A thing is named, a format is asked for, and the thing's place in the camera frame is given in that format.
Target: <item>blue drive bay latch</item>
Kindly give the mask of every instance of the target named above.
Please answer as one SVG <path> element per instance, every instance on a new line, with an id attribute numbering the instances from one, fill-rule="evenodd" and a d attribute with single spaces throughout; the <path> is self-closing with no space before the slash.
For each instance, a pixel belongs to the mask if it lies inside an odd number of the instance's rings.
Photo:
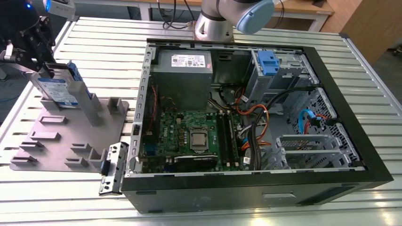
<path id="1" fill-rule="evenodd" d="M 264 68 L 266 76 L 274 76 L 280 70 L 280 59 L 273 51 L 258 51 L 258 62 Z"/>

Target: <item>power supply label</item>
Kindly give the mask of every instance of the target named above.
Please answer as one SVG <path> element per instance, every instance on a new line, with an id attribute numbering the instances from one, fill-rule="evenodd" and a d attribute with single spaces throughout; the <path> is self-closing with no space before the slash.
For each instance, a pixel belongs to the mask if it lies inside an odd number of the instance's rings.
<path id="1" fill-rule="evenodd" d="M 206 67 L 206 57 L 204 55 L 173 55 L 173 67 Z"/>
<path id="2" fill-rule="evenodd" d="M 39 78 L 42 87 L 46 90 L 46 93 L 51 96 L 54 101 L 63 107 L 78 105 L 78 101 L 67 91 L 67 82 L 63 79 L 49 79 Z"/>

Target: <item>metal clamp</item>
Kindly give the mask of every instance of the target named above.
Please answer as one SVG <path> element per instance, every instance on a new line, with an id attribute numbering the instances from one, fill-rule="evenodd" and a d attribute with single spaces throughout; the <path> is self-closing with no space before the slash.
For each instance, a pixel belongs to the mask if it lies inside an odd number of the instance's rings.
<path id="1" fill-rule="evenodd" d="M 122 176 L 125 175 L 125 161 L 129 144 L 119 142 L 110 146 L 107 158 L 102 164 L 102 183 L 99 195 L 121 195 Z"/>

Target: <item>cpu socket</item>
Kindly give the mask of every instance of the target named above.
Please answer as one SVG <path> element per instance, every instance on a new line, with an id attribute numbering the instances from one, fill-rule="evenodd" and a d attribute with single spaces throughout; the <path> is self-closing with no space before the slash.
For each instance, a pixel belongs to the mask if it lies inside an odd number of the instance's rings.
<path id="1" fill-rule="evenodd" d="M 196 153 L 209 150 L 209 131 L 202 129 L 190 130 L 190 148 Z"/>

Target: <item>slatted metal work surface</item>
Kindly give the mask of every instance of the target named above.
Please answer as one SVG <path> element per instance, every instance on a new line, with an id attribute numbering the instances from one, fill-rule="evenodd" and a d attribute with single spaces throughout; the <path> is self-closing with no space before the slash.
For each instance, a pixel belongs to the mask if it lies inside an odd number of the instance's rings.
<path id="1" fill-rule="evenodd" d="M 130 102 L 122 133 L 122 141 L 129 142 L 146 39 L 192 40 L 193 32 L 165 31 L 161 22 L 82 17 L 66 24 L 63 33 L 55 51 L 58 61 L 74 60 L 90 91 L 101 98 L 118 96 Z M 98 196 L 98 174 L 10 170 L 11 157 L 43 107 L 42 95 L 29 85 L 0 129 L 0 223 L 90 225 L 122 220 L 130 225 L 402 224 L 401 105 L 351 41 L 337 34 L 270 29 L 256 35 L 236 32 L 234 37 L 237 42 L 317 48 L 396 181 L 322 206 L 141 215 L 125 196 Z"/>

